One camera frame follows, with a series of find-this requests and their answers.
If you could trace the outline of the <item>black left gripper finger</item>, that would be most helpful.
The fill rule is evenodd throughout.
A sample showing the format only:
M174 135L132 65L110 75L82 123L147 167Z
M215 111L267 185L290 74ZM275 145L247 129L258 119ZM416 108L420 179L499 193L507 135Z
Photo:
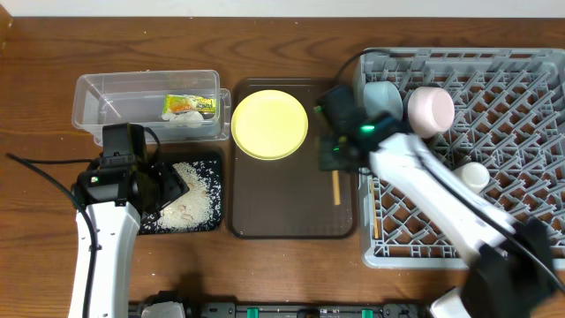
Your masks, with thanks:
M155 176L160 186L159 208L166 208L171 203L190 191L172 163L158 163L154 167Z
M160 211L162 205L157 203L143 203L141 205L140 220L141 221L155 221L160 218Z

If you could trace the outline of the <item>wooden chopstick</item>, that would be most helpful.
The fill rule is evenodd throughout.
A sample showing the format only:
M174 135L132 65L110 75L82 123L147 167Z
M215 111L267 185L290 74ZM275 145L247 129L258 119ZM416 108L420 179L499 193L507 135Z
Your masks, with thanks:
M339 206L341 204L341 187L339 172L337 170L332 171L332 186L333 186L333 197L334 204Z
M378 187L371 184L371 191L373 196L373 238L380 238L380 225L379 225L379 213L380 213L380 202L379 202L379 190Z

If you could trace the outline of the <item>light blue bowl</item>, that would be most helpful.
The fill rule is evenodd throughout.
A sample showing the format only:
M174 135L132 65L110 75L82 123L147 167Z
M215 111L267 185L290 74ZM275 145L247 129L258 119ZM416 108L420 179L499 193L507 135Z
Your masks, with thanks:
M376 117L387 112L398 120L403 119L403 100L392 82L367 83L363 91L363 103L368 117Z

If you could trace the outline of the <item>white tissue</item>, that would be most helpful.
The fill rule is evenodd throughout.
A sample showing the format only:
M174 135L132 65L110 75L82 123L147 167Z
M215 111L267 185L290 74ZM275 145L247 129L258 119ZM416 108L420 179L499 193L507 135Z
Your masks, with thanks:
M182 113L166 112L162 114L162 119L170 122L199 122L202 121L204 117L198 111L186 111Z

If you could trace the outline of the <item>yellow plate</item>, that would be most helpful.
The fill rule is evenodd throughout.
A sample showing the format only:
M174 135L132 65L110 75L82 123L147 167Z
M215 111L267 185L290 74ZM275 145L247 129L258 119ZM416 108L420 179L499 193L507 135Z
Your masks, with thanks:
M274 161L293 154L308 134L308 116L293 95L274 89L245 97L235 108L231 134L247 155Z

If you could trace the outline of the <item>green orange snack wrapper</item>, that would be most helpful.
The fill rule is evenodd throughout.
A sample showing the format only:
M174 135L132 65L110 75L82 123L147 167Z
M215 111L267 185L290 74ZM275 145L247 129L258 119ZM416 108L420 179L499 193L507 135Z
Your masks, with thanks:
M180 114L190 111L213 113L216 111L216 101L198 95L166 95L162 113Z

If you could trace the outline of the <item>white bowl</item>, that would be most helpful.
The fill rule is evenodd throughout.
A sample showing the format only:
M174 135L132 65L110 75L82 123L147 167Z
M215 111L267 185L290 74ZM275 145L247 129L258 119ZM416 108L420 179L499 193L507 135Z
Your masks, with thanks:
M407 115L412 130L422 139L446 132L455 119L449 92L440 87L419 87L408 101Z

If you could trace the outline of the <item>small white cup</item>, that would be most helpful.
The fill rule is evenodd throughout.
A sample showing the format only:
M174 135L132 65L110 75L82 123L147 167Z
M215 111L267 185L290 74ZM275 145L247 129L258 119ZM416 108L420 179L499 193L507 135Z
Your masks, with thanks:
M455 169L453 173L474 193L480 193L490 180L487 168L481 163L466 163Z

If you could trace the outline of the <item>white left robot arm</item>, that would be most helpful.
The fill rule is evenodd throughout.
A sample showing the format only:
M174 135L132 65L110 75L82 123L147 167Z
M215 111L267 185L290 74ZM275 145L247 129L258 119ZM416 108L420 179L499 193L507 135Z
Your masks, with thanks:
M94 160L79 174L72 187L79 243L70 317L128 315L141 218L168 202L169 176L145 156L118 153Z

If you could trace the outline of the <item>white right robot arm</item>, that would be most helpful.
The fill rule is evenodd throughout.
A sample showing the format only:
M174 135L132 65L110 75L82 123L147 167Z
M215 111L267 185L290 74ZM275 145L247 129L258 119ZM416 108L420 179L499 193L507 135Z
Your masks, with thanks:
M546 226L525 223L470 190L410 127L389 114L326 117L333 154L355 148L370 172L403 193L435 224L469 268L461 288L429 307L432 317L527 317L563 291Z

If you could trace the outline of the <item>black waste tray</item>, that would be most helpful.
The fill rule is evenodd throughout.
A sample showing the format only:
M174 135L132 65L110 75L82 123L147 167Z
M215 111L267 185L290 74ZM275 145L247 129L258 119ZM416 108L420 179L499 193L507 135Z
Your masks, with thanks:
M189 191L158 214L147 216L139 235L215 230L222 220L222 158L216 152L170 160Z

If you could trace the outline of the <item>clear plastic waste bin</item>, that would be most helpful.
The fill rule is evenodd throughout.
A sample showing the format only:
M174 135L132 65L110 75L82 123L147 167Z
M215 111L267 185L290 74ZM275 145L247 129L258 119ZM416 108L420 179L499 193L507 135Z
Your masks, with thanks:
M166 97L209 100L209 112L172 119L163 114ZM75 89L72 124L102 144L105 125L131 123L151 128L162 143L224 141L230 137L231 96L214 70L86 74Z

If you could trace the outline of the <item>grey dishwasher rack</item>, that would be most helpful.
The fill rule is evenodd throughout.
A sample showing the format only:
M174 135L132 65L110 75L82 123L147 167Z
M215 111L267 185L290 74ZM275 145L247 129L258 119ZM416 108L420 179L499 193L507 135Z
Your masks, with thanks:
M483 164L481 196L518 221L547 228L554 266L564 267L564 53L560 49L393 48L359 59L353 78L392 82L404 100L418 87L447 90L455 105L448 131L428 147L450 169ZM380 238L373 238L371 184L379 190ZM361 259L374 269L460 269L440 230L401 192L361 176Z

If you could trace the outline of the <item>pile of rice scraps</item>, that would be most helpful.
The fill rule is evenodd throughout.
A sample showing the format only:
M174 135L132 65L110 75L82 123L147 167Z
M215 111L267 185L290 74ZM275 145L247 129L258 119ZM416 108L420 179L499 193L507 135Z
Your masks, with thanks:
M190 191L161 211L157 219L160 232L211 231L222 216L222 181L217 161L174 163Z

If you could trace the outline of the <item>dark brown serving tray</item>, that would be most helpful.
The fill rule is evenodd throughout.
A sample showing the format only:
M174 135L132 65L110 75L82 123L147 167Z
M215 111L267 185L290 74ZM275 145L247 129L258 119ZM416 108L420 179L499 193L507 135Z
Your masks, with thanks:
M319 141L325 123L314 112L330 79L245 79L235 103L265 89L281 90L304 106L309 129L301 147L281 160L262 161L233 147L230 158L230 212L227 226L242 239L345 239L356 229L355 178L319 170ZM340 203L334 199L339 182Z

